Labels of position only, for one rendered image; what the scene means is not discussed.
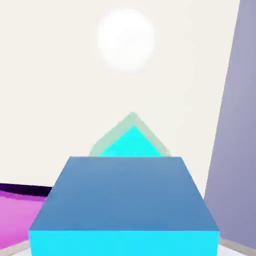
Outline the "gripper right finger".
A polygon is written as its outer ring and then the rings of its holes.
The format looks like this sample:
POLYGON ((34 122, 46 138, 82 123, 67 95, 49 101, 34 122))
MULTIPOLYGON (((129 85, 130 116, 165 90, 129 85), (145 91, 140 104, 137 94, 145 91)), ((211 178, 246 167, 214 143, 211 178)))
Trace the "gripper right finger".
POLYGON ((246 256, 256 256, 256 249, 242 245, 235 241, 223 239, 222 237, 220 237, 219 244, 238 253, 242 253, 246 256))

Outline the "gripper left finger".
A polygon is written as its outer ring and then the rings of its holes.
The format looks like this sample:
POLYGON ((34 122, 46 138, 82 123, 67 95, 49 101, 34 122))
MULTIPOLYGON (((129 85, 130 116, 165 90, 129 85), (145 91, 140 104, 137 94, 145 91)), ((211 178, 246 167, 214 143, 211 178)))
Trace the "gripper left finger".
POLYGON ((30 241, 25 240, 20 243, 16 243, 9 247, 0 249, 0 256, 12 256, 16 253, 22 252, 30 247, 30 241))

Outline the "large pink box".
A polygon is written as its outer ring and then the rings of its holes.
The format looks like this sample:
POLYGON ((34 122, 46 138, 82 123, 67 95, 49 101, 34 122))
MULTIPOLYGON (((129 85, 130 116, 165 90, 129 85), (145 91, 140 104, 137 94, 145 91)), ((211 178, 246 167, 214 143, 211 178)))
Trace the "large pink box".
POLYGON ((10 255, 27 248, 29 229, 51 186, 0 183, 0 251, 10 255))

